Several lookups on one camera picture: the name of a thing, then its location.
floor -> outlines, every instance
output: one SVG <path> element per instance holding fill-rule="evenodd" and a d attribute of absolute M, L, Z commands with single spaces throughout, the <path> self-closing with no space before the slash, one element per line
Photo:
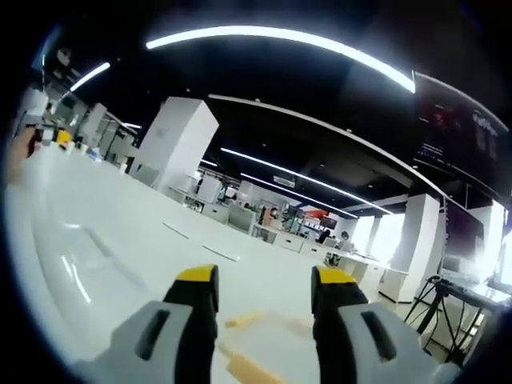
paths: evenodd
<path fill-rule="evenodd" d="M 388 298 L 385 298 L 382 295 L 378 296 L 378 300 L 386 306 L 388 310 L 392 310 L 395 312 L 400 318 L 406 318 L 407 314 L 410 311 L 410 308 L 413 304 L 396 304 L 389 300 Z M 408 319 L 408 323 L 414 328 L 417 329 L 419 324 L 422 322 L 423 317 L 426 314 L 426 309 L 428 308 L 428 305 L 420 302 L 416 308 L 414 309 L 414 312 Z M 435 320 L 431 321 L 428 327 L 426 328 L 425 332 L 423 333 L 423 336 L 421 338 L 422 346 L 424 346 L 434 328 Z M 440 362 L 444 362 L 446 358 L 446 350 L 441 347 L 439 344 L 437 344 L 434 341 L 430 341 L 427 348 L 426 348 L 430 354 L 436 358 Z"/>

black ceiling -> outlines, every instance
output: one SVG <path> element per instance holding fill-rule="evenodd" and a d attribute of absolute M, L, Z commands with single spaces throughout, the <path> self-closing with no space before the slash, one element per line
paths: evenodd
<path fill-rule="evenodd" d="M 219 121 L 206 157 L 227 174 L 244 172 L 271 181 L 276 173 L 235 160 L 221 146 L 371 201 L 418 190 L 418 180 L 326 128 L 256 106 L 213 100 L 208 94 L 258 98 L 295 110 L 350 129 L 412 164 L 417 135 L 407 90 L 351 59 L 297 42 L 206 38 L 153 51 L 146 50 L 145 42 L 209 26 L 300 30 L 356 47 L 404 74 L 415 69 L 440 78 L 488 106 L 507 125 L 512 123 L 512 66 L 508 44 L 500 41 L 500 28 L 508 20 L 499 10 L 455 1 L 210 3 L 193 2 L 187 8 L 176 2 L 127 3 L 121 13 L 104 9 L 70 20 L 58 47 L 71 50 L 71 66 L 85 73 L 104 61 L 112 65 L 77 95 L 89 103 L 101 102 L 120 119 L 145 129 L 168 96 L 205 99 Z M 466 185 L 453 175 L 421 164 L 419 170 L 466 202 Z M 354 204 L 311 183 L 298 182 L 296 189 L 339 207 Z M 469 203 L 482 204 L 482 199 Z"/>

ceiling light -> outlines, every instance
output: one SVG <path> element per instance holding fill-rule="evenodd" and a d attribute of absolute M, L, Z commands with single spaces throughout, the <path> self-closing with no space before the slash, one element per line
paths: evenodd
<path fill-rule="evenodd" d="M 317 204 L 321 204 L 323 206 L 331 208 L 332 210 L 336 210 L 338 212 L 341 212 L 342 214 L 346 214 L 347 216 L 351 216 L 352 218 L 358 218 L 354 214 L 350 214 L 348 212 L 345 212 L 344 210 L 340 210 L 339 208 L 336 208 L 334 206 L 330 206 L 329 204 L 325 204 L 324 202 L 319 202 L 318 200 L 315 200 L 313 198 L 308 198 L 307 196 L 304 196 L 303 194 L 298 194 L 297 192 L 293 192 L 292 190 L 288 190 L 287 188 L 283 188 L 282 186 L 277 186 L 275 184 L 272 184 L 271 182 L 265 182 L 263 180 L 260 180 L 259 178 L 255 178 L 253 176 L 249 176 L 248 174 L 240 174 L 240 175 L 243 176 L 244 178 L 250 178 L 250 179 L 255 180 L 257 182 L 261 182 L 263 184 L 267 184 L 268 186 L 272 186 L 273 188 L 277 188 L 278 190 L 284 190 L 284 191 L 288 192 L 289 194 L 294 194 L 295 196 L 299 196 L 300 198 L 305 198 L 305 199 L 310 200 L 312 202 L 316 202 Z"/>
<path fill-rule="evenodd" d="M 125 124 L 125 126 L 128 126 L 130 128 L 137 128 L 137 129 L 142 128 L 142 126 L 138 126 L 137 124 L 130 124 L 129 122 L 125 122 L 124 124 Z"/>
<path fill-rule="evenodd" d="M 311 44 L 312 46 L 331 50 L 337 54 L 343 54 L 348 58 L 352 58 L 353 60 L 384 74 L 391 80 L 406 88 L 408 91 L 412 93 L 415 92 L 414 81 L 412 79 L 398 72 L 395 68 L 385 64 L 384 62 L 381 62 L 360 50 L 356 50 L 351 46 L 346 46 L 345 44 L 341 44 L 340 42 L 336 42 L 328 38 L 322 38 L 320 36 L 315 36 L 314 34 L 307 34 L 296 30 L 285 30 L 282 28 L 271 28 L 268 26 L 216 26 L 214 28 L 190 30 L 188 32 L 181 32 L 180 34 L 171 34 L 164 38 L 157 38 L 147 42 L 146 48 L 152 50 L 153 48 L 166 46 L 175 42 L 214 36 L 261 36 L 267 38 L 282 38 L 285 40 Z"/>
<path fill-rule="evenodd" d="M 110 64 L 108 62 L 104 62 L 99 67 L 93 69 L 91 72 L 89 72 L 83 78 L 81 78 L 75 84 L 73 84 L 70 88 L 71 92 L 75 92 L 78 88 L 83 86 L 86 82 L 91 80 L 94 76 L 96 76 L 97 74 L 100 74 L 104 70 L 108 70 L 109 68 L 110 68 Z"/>
<path fill-rule="evenodd" d="M 209 166 L 217 166 L 214 162 L 209 162 L 208 160 L 205 160 L 204 158 L 201 159 L 201 162 L 203 164 L 208 164 Z"/>
<path fill-rule="evenodd" d="M 372 206 L 373 208 L 376 208 L 378 210 L 381 210 L 382 212 L 385 212 L 387 214 L 394 214 L 390 210 L 387 210 L 386 208 L 382 208 L 381 206 L 373 204 L 372 202 L 368 202 L 364 198 L 360 198 L 359 196 L 356 196 L 355 194 L 351 194 L 350 192 L 346 192 L 345 190 L 340 190 L 339 188 L 336 188 L 335 186 L 330 186 L 329 184 L 325 184 L 324 182 L 320 182 L 319 180 L 315 180 L 314 178 L 310 178 L 308 176 L 305 176 L 304 174 L 299 174 L 297 172 L 293 172 L 292 170 L 288 170 L 281 166 L 276 166 L 275 164 L 271 164 L 269 162 L 264 162 L 263 160 L 260 160 L 259 158 L 253 158 L 246 154 L 240 154 L 239 152 L 235 152 L 234 150 L 228 150 L 227 148 L 221 148 L 221 151 L 227 152 L 228 154 L 234 154 L 235 156 L 239 156 L 241 158 L 246 158 L 253 162 L 259 162 L 260 164 L 263 164 L 265 166 L 271 166 L 272 168 L 275 168 L 276 170 L 281 170 L 283 172 L 287 172 L 288 174 L 292 174 L 293 176 L 297 176 L 298 178 L 303 178 L 304 180 L 307 180 L 308 182 L 314 182 L 315 184 L 319 184 L 320 186 L 324 186 L 325 188 L 329 188 L 330 190 L 335 190 L 336 192 L 339 192 L 340 194 L 344 194 L 345 196 L 348 196 L 349 198 L 352 198 L 359 202 L 364 202 L 365 204 Z"/>

